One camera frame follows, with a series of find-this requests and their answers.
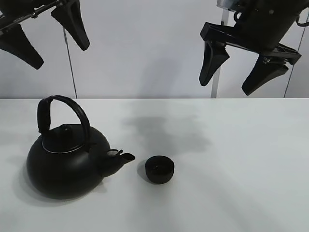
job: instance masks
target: white tabletop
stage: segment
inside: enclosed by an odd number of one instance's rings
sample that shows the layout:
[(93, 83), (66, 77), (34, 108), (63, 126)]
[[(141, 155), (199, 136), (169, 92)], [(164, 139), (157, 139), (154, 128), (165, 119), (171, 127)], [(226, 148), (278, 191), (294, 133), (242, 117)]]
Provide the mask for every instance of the white tabletop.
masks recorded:
[[(1, 232), (308, 232), (309, 100), (78, 100), (112, 148), (136, 160), (75, 201), (55, 202), (23, 169), (38, 100), (0, 100)], [(78, 122), (59, 102), (52, 125)], [(143, 161), (175, 162), (165, 185)]]

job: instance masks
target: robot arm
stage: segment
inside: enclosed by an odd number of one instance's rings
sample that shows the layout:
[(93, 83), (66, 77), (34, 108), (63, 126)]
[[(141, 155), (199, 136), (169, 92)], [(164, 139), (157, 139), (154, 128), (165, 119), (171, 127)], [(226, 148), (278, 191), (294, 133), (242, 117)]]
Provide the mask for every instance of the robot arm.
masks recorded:
[(301, 27), (309, 26), (299, 23), (299, 15), (309, 7), (309, 0), (218, 0), (218, 6), (235, 12), (236, 24), (234, 27), (205, 24), (201, 32), (205, 56), (199, 77), (203, 86), (229, 59), (227, 45), (260, 55), (242, 86), (246, 95), (284, 75), (288, 71), (287, 62), (295, 65), (300, 59), (296, 50), (279, 42), (295, 21)]
[(82, 50), (86, 50), (90, 42), (84, 29), (79, 0), (0, 0), (0, 49), (39, 69), (44, 61), (19, 23), (37, 18), (53, 7), (56, 8), (51, 13), (52, 17), (71, 34)]

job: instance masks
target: black cup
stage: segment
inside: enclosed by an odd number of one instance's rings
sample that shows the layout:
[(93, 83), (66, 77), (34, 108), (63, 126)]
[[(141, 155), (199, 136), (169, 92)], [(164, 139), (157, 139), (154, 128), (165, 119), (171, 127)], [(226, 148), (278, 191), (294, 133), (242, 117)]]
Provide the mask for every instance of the black cup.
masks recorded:
[(170, 181), (174, 168), (174, 162), (165, 156), (153, 156), (145, 164), (146, 175), (155, 184), (165, 184)]

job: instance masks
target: black kettle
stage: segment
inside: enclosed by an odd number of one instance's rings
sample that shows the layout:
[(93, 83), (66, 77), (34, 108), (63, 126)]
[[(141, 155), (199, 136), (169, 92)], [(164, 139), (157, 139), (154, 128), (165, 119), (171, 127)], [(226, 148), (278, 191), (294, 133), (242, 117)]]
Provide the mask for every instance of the black kettle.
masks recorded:
[[(64, 124), (51, 130), (53, 100), (67, 104), (81, 124)], [(34, 187), (47, 197), (79, 197), (135, 159), (129, 153), (121, 155), (122, 150), (111, 150), (104, 135), (90, 126), (82, 108), (68, 97), (50, 96), (41, 100), (37, 121), (41, 136), (29, 151), (27, 172)]]

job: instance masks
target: kettle handle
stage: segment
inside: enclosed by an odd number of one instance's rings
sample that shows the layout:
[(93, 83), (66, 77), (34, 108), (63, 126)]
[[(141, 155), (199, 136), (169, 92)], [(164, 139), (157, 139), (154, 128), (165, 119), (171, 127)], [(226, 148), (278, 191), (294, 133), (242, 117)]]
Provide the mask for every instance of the kettle handle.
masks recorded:
[(65, 96), (60, 96), (60, 95), (50, 96), (40, 101), (38, 105), (38, 111), (37, 111), (37, 121), (38, 121), (39, 133), (45, 134), (50, 129), (50, 123), (51, 123), (50, 103), (53, 100), (58, 100), (60, 102), (65, 103), (76, 113), (76, 115), (78, 116), (79, 120), (82, 123), (82, 127), (84, 130), (85, 143), (89, 142), (90, 123), (89, 123), (86, 113), (79, 106), (79, 104), (77, 104), (73, 99), (65, 97)]

